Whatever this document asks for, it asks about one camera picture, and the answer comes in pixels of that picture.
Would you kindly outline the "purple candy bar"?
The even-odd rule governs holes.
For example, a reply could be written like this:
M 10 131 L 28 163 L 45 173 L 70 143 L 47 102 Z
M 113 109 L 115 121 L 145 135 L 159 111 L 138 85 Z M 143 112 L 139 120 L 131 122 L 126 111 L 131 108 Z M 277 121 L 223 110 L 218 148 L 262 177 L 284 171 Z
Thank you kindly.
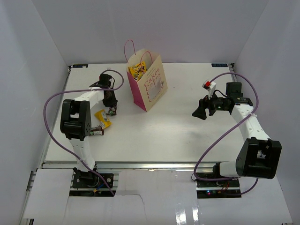
M 109 108 L 107 114 L 110 115 L 110 116 L 117 115 L 117 105 L 111 106 L 111 107 Z

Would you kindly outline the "yellow M&M's packet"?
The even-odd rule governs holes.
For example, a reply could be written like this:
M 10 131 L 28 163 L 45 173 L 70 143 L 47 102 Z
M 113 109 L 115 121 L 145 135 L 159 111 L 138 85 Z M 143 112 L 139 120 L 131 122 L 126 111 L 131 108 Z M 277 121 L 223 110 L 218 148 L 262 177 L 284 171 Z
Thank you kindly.
M 139 81 L 147 72 L 145 61 L 142 61 L 135 66 L 129 67 L 129 72 L 135 81 Z

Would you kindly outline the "yellow wrapper snack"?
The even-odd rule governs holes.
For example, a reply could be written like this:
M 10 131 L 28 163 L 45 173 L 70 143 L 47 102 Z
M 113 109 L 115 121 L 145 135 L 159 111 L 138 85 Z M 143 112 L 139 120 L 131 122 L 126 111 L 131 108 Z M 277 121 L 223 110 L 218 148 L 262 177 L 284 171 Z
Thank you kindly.
M 96 112 L 94 114 L 94 116 L 100 121 L 100 126 L 101 126 L 102 129 L 106 129 L 109 126 L 111 126 L 112 123 L 109 120 L 109 118 L 107 117 L 106 112 L 105 112 L 104 109 Z

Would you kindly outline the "pink beige paper bag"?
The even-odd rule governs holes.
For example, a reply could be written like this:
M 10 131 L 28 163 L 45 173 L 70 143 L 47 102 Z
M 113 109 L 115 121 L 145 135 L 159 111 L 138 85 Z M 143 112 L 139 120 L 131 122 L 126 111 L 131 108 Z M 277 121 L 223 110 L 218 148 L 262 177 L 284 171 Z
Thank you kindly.
M 142 61 L 146 63 L 147 72 L 139 81 L 135 81 L 129 72 L 129 67 Z M 134 103 L 148 112 L 168 89 L 161 55 L 143 48 L 134 51 L 130 58 L 126 58 L 126 63 L 127 77 Z

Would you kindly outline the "brown chocolate bar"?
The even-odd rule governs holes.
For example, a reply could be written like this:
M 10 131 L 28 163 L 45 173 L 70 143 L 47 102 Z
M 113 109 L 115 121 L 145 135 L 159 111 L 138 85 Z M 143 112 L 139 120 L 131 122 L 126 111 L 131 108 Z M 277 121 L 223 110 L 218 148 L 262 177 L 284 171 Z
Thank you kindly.
M 102 129 L 101 126 L 91 128 L 89 136 L 94 136 L 94 135 L 104 135 L 104 130 Z

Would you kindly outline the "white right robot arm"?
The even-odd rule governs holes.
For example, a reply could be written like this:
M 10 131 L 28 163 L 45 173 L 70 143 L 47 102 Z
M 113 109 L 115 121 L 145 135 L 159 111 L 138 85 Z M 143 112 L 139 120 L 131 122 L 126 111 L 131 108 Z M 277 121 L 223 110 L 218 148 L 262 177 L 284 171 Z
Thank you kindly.
M 253 177 L 273 179 L 276 175 L 282 145 L 272 140 L 261 127 L 253 110 L 251 99 L 243 97 L 240 82 L 228 82 L 225 94 L 218 97 L 216 83 L 206 81 L 203 88 L 208 95 L 199 100 L 193 116 L 205 120 L 216 111 L 226 111 L 236 121 L 244 144 L 233 161 L 218 162 L 213 166 L 209 178 L 217 187 L 224 186 L 229 179 Z

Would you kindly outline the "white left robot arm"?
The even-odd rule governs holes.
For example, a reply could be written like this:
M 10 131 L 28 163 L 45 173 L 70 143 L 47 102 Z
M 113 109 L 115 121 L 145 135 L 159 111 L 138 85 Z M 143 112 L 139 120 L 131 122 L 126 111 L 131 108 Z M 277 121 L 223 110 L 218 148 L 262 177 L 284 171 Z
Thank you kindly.
M 110 121 L 108 116 L 117 114 L 117 102 L 113 91 L 115 79 L 108 74 L 102 73 L 99 81 L 90 86 L 90 91 L 74 99 L 65 99 L 62 104 L 60 119 L 60 131 L 70 141 L 77 158 L 75 173 L 83 175 L 83 182 L 88 187 L 94 187 L 99 182 L 96 171 L 96 162 L 91 154 L 89 138 L 92 130 L 91 109 L 102 103 L 108 110 L 100 110 L 96 113 L 99 119 L 100 133 L 108 127 Z

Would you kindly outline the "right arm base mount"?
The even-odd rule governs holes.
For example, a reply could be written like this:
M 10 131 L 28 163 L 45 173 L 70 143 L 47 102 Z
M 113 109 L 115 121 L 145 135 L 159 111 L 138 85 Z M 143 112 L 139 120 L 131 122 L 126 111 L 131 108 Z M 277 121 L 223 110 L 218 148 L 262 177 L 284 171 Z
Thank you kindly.
M 221 199 L 221 198 L 241 198 L 240 182 L 235 180 L 214 181 L 221 178 L 215 170 L 216 162 L 200 163 L 196 175 L 208 179 L 199 180 L 192 172 L 191 180 L 196 184 L 198 199 Z

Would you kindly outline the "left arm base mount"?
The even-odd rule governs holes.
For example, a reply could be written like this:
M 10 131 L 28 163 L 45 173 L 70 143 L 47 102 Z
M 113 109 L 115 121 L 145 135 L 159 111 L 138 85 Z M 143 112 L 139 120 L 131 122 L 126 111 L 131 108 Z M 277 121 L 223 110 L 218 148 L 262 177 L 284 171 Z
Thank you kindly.
M 73 168 L 74 171 L 74 178 L 72 188 L 98 188 L 99 186 L 103 185 L 105 188 L 106 185 L 97 175 L 88 171 L 83 172 L 78 170 L 76 167 Z M 113 187 L 113 180 L 114 174 L 113 173 L 101 173 L 100 174 L 108 186 L 110 188 Z

